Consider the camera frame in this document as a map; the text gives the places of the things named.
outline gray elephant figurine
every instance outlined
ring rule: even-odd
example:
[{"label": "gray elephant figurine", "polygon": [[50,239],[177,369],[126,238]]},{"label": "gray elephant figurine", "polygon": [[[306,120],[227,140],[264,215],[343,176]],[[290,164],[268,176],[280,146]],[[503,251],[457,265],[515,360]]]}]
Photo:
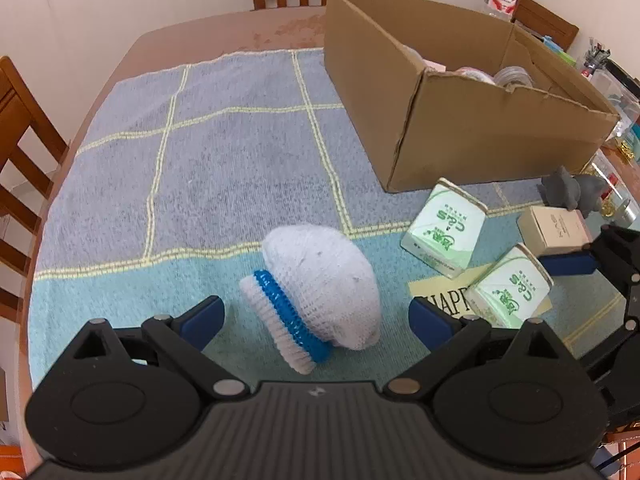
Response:
[{"label": "gray elephant figurine", "polygon": [[591,211],[602,207],[600,196],[607,189],[607,181],[599,176],[580,174],[571,176],[564,166],[560,166],[549,176],[542,177],[546,202],[551,207],[564,207],[569,211],[579,209],[584,218]]}]

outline small cream box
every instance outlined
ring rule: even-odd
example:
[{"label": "small cream box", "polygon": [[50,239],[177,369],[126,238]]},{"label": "small cream box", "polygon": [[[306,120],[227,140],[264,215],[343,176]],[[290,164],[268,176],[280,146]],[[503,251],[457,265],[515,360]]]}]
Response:
[{"label": "small cream box", "polygon": [[517,244],[465,291],[465,298],[471,310],[492,326],[520,328],[553,285],[536,257]]},{"label": "small cream box", "polygon": [[518,218],[518,227],[534,256],[580,251],[591,241],[589,229],[577,209],[531,206]]}]

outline tissue box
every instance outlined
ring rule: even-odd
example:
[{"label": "tissue box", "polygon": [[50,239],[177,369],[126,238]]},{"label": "tissue box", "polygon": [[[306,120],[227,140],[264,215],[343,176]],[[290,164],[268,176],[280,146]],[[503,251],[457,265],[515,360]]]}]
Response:
[{"label": "tissue box", "polygon": [[522,239],[534,256],[580,251],[591,241],[589,229],[578,210],[562,207],[529,207],[518,218]]},{"label": "tissue box", "polygon": [[406,232],[400,246],[449,278],[469,265],[487,208],[441,178]]},{"label": "tissue box", "polygon": [[465,297],[471,310],[492,326],[520,328],[553,285],[536,257],[517,244],[466,290]]}]

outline blue gripper pad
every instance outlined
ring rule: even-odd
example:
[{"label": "blue gripper pad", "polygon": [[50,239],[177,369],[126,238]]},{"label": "blue gripper pad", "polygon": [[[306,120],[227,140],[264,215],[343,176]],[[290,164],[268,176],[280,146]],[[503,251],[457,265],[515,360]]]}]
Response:
[{"label": "blue gripper pad", "polygon": [[593,274],[598,268],[598,261],[589,251],[539,256],[538,260],[551,276]]},{"label": "blue gripper pad", "polygon": [[171,329],[191,346],[203,351],[225,323],[225,304],[217,296],[190,308],[171,322]]},{"label": "blue gripper pad", "polygon": [[427,298],[413,298],[409,304],[409,327],[431,352],[446,343],[462,323],[445,314]]}]

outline cardboard box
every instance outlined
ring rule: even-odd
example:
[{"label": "cardboard box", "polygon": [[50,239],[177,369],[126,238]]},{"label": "cardboard box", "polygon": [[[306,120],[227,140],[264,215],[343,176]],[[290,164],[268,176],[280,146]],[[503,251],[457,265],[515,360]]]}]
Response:
[{"label": "cardboard box", "polygon": [[[512,92],[417,56],[491,75],[524,67]],[[577,173],[618,121],[575,69],[511,23],[428,0],[327,0],[324,64],[387,191]]]},{"label": "cardboard box", "polygon": [[535,256],[580,251],[591,241],[590,232],[578,210],[532,206],[518,218],[527,248]]}]

